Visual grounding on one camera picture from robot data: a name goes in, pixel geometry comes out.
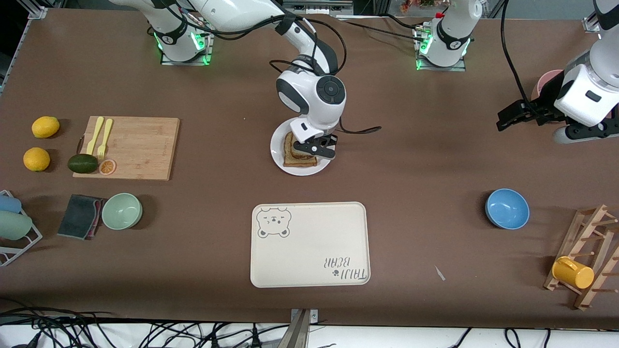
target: yellow plastic fork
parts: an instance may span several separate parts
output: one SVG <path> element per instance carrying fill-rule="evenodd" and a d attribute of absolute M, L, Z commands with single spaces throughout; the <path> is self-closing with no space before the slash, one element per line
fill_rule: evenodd
<path fill-rule="evenodd" d="M 92 134 L 92 139 L 88 142 L 88 146 L 86 147 L 86 153 L 92 155 L 92 152 L 95 150 L 95 144 L 97 143 L 97 138 L 99 137 L 99 131 L 101 131 L 101 126 L 103 126 L 104 117 L 97 117 L 97 123 L 95 124 L 95 132 Z"/>
<path fill-rule="evenodd" d="M 110 138 L 110 131 L 112 130 L 112 123 L 114 120 L 108 118 L 105 120 L 105 129 L 103 130 L 103 143 L 97 148 L 97 158 L 99 161 L 105 159 L 105 147 L 108 145 L 108 139 Z"/>

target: lemon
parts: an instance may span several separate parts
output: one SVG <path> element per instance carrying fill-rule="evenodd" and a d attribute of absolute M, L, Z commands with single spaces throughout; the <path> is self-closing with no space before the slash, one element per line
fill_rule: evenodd
<path fill-rule="evenodd" d="M 39 117 L 32 124 L 32 134 L 38 138 L 51 137 L 60 129 L 60 122 L 52 116 Z"/>
<path fill-rule="evenodd" d="M 50 165 L 50 154 L 40 147 L 33 147 L 24 154 L 24 165 L 33 172 L 42 172 Z"/>

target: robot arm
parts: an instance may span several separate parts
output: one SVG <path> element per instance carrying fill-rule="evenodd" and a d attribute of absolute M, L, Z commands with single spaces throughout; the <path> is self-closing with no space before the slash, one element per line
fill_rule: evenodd
<path fill-rule="evenodd" d="M 619 0 L 593 0 L 601 27 L 600 40 L 568 63 L 547 82 L 530 105 L 518 100 L 499 112 L 497 127 L 537 120 L 538 125 L 565 121 L 554 133 L 556 142 L 587 141 L 619 136 Z"/>
<path fill-rule="evenodd" d="M 300 114 L 290 124 L 292 132 L 301 143 L 333 132 L 344 110 L 346 91 L 340 79 L 327 75 L 336 72 L 337 56 L 331 47 L 318 40 L 315 31 L 310 32 L 295 15 L 271 0 L 190 0 L 190 3 L 217 30 L 226 32 L 246 30 L 268 18 L 285 15 L 275 31 L 299 51 L 293 63 L 310 70 L 290 66 L 275 83 L 281 101 Z"/>
<path fill-rule="evenodd" d="M 470 35 L 482 11 L 480 0 L 451 0 L 444 17 L 430 22 L 431 41 L 420 53 L 436 66 L 456 64 L 470 43 Z"/>
<path fill-rule="evenodd" d="M 195 29 L 179 19 L 183 15 L 175 0 L 110 1 L 140 10 L 155 29 L 159 44 L 170 59 L 187 61 L 198 54 L 191 35 Z M 334 50 L 318 40 L 309 22 L 306 23 L 312 31 L 296 15 L 271 0 L 189 0 L 189 3 L 219 32 L 241 32 L 283 16 L 270 26 L 297 48 L 299 54 L 293 63 L 305 68 L 290 66 L 275 83 L 281 101 L 300 114 L 290 127 L 301 143 L 333 132 L 344 110 L 346 91 L 340 79 L 329 75 L 337 71 Z"/>

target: small white paper scrap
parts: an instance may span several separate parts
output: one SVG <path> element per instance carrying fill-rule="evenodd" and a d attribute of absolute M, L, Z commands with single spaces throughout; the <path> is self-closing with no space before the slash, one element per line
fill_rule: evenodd
<path fill-rule="evenodd" d="M 438 267 L 436 267 L 436 265 L 434 265 L 434 268 L 436 268 L 436 273 L 438 273 L 438 276 L 445 281 L 445 276 L 443 275 L 443 273 L 441 273 L 441 271 L 438 270 Z"/>

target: green bowl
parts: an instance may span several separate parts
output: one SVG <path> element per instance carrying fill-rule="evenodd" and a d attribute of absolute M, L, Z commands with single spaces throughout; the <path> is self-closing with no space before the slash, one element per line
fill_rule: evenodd
<path fill-rule="evenodd" d="M 142 204 L 131 193 L 119 193 L 105 203 L 101 217 L 112 230 L 131 228 L 142 217 Z"/>

